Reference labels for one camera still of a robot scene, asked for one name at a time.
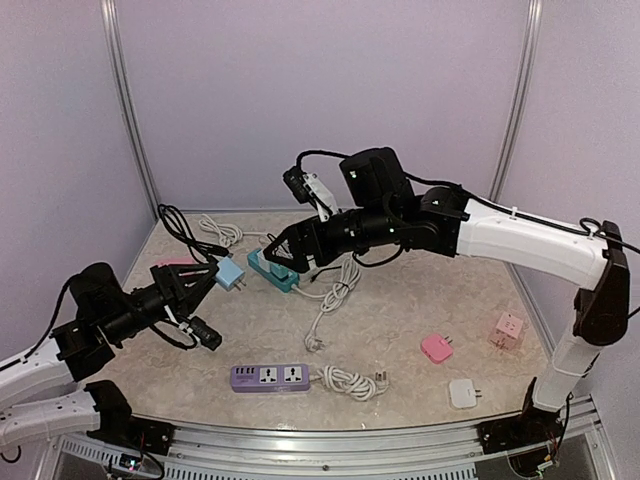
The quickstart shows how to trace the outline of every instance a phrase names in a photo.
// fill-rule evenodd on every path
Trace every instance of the marble floor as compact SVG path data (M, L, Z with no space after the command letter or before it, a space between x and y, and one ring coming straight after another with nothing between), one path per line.
M246 231L278 234L309 213L217 214ZM215 241L188 215L196 236ZM258 237L245 237L231 248L247 268L242 291L216 286L197 314L218 330L223 344L181 351L144 331L125 342L124 350L91 380L113 380L134 413L210 425L289 430L360 430L431 425L518 410L527 385L547 360L536 331L509 273L502 263L427 252L409 252L396 261L365 269L345 304L326 315L318 335L326 348L306 351L303 338L319 302L291 292L283 294L247 267L247 253ZM375 249L367 261L388 256L395 247ZM129 275L125 290L148 285L157 262L184 258L187 248L156 225ZM310 285L328 290L338 272L327 272ZM524 341L514 352L496 349L488 336L502 312L525 320ZM453 356L441 365L420 350L430 333L449 336ZM385 370L389 390L360 403L319 384L306 393L237 394L229 384L238 364L306 363L312 369L336 365L373 374ZM470 378L482 390L478 406L456 410L448 384Z

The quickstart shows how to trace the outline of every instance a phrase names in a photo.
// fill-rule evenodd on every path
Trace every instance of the white wall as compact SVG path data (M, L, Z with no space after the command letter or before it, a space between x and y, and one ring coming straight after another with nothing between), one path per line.
M0 8L0 359L30 347L65 280L120 278L152 226L120 117L98 1ZM60 321L70 320L65 302ZM30 478L36 449L0 478Z
M488 193L527 3L118 2L163 201L295 207L281 178L300 151L384 145L408 171ZM351 203L335 159L308 167Z
M640 244L640 3L545 2L531 90L501 203L552 218L617 222ZM627 252L632 275L637 255ZM575 288L523 271L554 336ZM640 303L634 282L632 305ZM623 480L640 471L640 318L590 377Z

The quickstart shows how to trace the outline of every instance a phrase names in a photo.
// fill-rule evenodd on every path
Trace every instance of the pink power adapter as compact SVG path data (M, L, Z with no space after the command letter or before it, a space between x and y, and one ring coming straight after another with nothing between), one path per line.
M453 355L453 348L449 345L449 340L443 338L439 333L432 333L422 340L420 349L436 365Z

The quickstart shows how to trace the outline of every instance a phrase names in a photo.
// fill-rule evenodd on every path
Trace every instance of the white power adapter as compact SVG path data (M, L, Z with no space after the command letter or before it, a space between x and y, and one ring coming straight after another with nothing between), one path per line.
M473 408L478 405L480 390L476 390L468 378L451 380L449 383L451 404L455 408Z

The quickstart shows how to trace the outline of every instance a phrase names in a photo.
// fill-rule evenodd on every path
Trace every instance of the metal frame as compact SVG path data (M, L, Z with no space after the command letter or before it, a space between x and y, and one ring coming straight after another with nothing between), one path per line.
M109 59L111 61L111 69L113 70L113 78L116 82L116 91L120 100L122 109L122 118L125 123L133 157L136 163L147 203L151 209L151 213L155 220L158 220L158 204L160 203L160 195L153 180L153 174L147 161L147 155L142 144L138 119L133 107L131 98L131 90L127 80L127 70L125 68L124 55L122 52L122 42L120 40L120 30L118 28L118 13L116 11L115 0L101 0L102 20L104 22L104 30L109 48Z
M513 150L518 137L518 130L520 129L520 122L522 121L527 93L529 91L529 83L533 74L533 61L538 45L541 19L542 0L529 0L529 14L525 28L524 43L522 45L518 78L516 80L516 90L511 103L511 111L509 112L507 131L500 149L498 167L489 192L489 200L494 202L497 202L500 198L513 157Z
M344 432L252 430L178 422L169 455L161 461L165 463L167 478L194 479L200 474L207 478L206 474L212 475L213 472L214 476L210 478L218 474L252 479L285 476L338 480L362 475L392 479L434 471L442 471L445 478L445 470L467 468L505 455L504 452L482 453L476 427L484 420ZM579 435L587 436L598 478L615 480L600 418L591 397L572 402L566 437ZM509 453L516 454L530 448ZM68 435L52 442L43 462L49 470L55 466L61 449L97 463L104 462L108 455L115 455L117 451L127 451L84 435ZM51 475L52 471L41 468L36 478L48 480Z

